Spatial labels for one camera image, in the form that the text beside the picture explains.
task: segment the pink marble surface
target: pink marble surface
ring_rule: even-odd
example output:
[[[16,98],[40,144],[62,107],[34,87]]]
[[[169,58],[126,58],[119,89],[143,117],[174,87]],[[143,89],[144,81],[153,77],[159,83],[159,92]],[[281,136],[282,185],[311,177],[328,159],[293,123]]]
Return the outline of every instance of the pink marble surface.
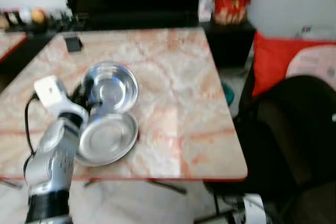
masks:
[[[26,38],[26,33],[4,33],[0,31],[0,61]]]
[[[93,64],[126,65],[139,84],[132,113],[139,139],[111,165],[75,164],[74,179],[244,179],[247,167],[213,58],[200,28],[78,33],[81,52],[68,53],[56,36],[0,95],[0,177],[22,177],[29,155],[24,106],[35,80],[57,75],[68,91]],[[53,120],[36,102],[29,126],[36,146]]]

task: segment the metal plate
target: metal plate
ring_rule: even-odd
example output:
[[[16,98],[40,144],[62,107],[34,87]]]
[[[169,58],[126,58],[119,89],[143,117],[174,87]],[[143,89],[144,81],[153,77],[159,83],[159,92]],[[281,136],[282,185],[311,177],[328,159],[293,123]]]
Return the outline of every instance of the metal plate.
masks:
[[[136,79],[121,64],[112,61],[98,63],[89,69],[83,83],[89,80],[93,80],[89,101],[101,101],[101,113],[124,113],[137,101],[139,88]]]
[[[101,166],[123,157],[135,144],[138,123],[130,114],[91,117],[93,122],[82,132],[77,160],[86,166]]]

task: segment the stainless steel bowl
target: stainless steel bowl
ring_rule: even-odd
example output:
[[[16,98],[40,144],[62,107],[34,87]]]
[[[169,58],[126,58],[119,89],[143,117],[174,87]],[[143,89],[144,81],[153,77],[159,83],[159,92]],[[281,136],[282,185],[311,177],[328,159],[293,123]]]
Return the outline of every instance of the stainless steel bowl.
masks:
[[[135,144],[138,123],[130,114],[93,114],[80,138],[77,160],[85,166],[107,165],[122,158]]]
[[[104,61],[92,66],[82,83],[92,80],[91,103],[102,102],[100,110],[124,113],[137,101],[139,88],[133,73],[125,66]]]

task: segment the black chair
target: black chair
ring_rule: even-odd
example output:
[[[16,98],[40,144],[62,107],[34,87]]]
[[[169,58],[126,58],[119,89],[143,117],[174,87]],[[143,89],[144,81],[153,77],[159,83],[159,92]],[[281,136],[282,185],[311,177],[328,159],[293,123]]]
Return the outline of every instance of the black chair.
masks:
[[[234,223],[232,210],[219,211],[218,196],[257,193],[283,213],[303,192],[335,181],[334,115],[336,92],[310,76],[287,79],[245,106],[234,123],[248,177],[238,183],[205,183],[214,195],[216,214],[194,223],[221,216]]]

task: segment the red pillow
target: red pillow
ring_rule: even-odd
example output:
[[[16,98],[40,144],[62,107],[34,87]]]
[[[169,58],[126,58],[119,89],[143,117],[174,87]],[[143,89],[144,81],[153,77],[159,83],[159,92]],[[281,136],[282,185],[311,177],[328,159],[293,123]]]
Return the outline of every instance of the red pillow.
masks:
[[[255,85],[252,96],[269,90],[283,80],[292,58],[299,51],[320,45],[336,45],[336,42],[265,38],[257,32],[254,39]]]

